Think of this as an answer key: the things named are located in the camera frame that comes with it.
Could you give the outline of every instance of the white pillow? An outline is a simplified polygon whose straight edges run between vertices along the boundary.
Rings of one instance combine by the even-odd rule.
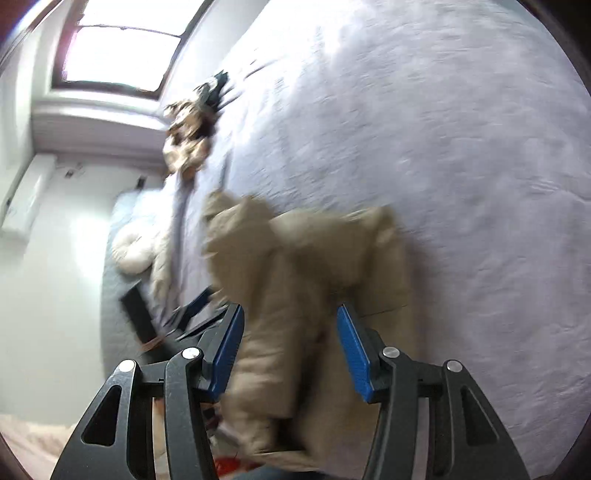
[[[141,222],[129,223],[117,232],[111,252],[115,264],[123,273],[142,273],[152,264],[154,234],[154,227]]]

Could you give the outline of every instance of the blue gripper pad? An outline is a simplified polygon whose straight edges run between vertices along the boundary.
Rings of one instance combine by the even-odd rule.
[[[344,305],[340,306],[337,311],[337,329],[349,365],[349,373],[353,378],[355,391],[367,403],[371,403],[375,396],[371,384],[371,363],[349,311]]]
[[[226,391],[243,333],[244,310],[239,306],[212,363],[212,382],[208,392],[213,401],[217,401],[220,395]]]

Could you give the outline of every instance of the metal screw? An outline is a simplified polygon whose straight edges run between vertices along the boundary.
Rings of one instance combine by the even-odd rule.
[[[447,369],[450,372],[454,372],[454,373],[458,373],[462,371],[462,364],[460,362],[458,362],[457,360],[450,360],[447,363]]]
[[[197,358],[199,355],[201,355],[201,350],[199,350],[199,348],[195,348],[194,346],[183,350],[183,357],[187,360]]]
[[[387,346],[382,350],[384,356],[388,358],[398,358],[400,356],[400,350],[398,350],[395,346]]]
[[[122,372],[131,372],[135,367],[135,362],[133,360],[123,360],[120,364],[119,364],[119,370],[121,370]]]

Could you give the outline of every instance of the window frame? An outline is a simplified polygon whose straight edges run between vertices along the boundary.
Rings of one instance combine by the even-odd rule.
[[[74,0],[72,6],[70,7],[70,11],[66,18],[66,22],[62,28],[60,39],[57,45],[56,56],[54,58],[53,64],[53,74],[51,77],[51,88],[85,90],[100,93],[116,93],[119,95],[159,100],[164,90],[164,86],[168,82],[174,64],[176,63],[183,47],[187,43],[187,40],[191,36],[191,33],[193,33],[193,30],[195,29],[199,21],[203,18],[203,16],[207,12],[211,4],[214,2],[214,0],[204,0],[203,3],[197,9],[197,12],[195,13],[191,21],[187,24],[187,28],[185,29],[185,31],[181,35],[173,35],[175,37],[180,38],[180,41],[178,42],[177,48],[174,50],[173,56],[171,57],[170,63],[168,64],[168,67],[164,72],[164,76],[162,77],[159,87],[154,91],[142,90],[122,83],[94,82],[91,80],[66,80],[64,78],[63,72],[64,67],[66,66],[66,57],[70,45],[72,43],[72,39],[80,29],[85,28],[85,25],[78,25],[78,22],[82,19],[82,16],[84,15],[84,10],[86,9],[86,5],[88,4],[88,2],[89,0]],[[129,27],[129,29],[153,31],[146,30],[145,28]]]

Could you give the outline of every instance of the bright window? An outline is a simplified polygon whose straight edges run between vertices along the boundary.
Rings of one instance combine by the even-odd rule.
[[[54,87],[158,96],[211,1],[79,2],[62,35]]]

